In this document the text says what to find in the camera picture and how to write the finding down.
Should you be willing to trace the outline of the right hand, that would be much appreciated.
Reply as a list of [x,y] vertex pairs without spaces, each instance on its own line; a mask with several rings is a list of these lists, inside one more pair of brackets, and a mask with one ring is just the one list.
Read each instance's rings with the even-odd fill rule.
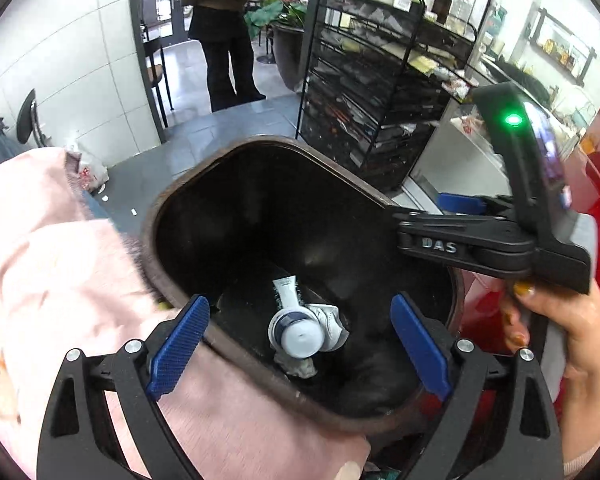
[[566,333],[567,361],[562,397],[562,455],[572,478],[600,448],[600,289],[580,295],[540,283],[517,282],[500,300],[505,343],[516,352],[530,344],[520,309],[545,316]]

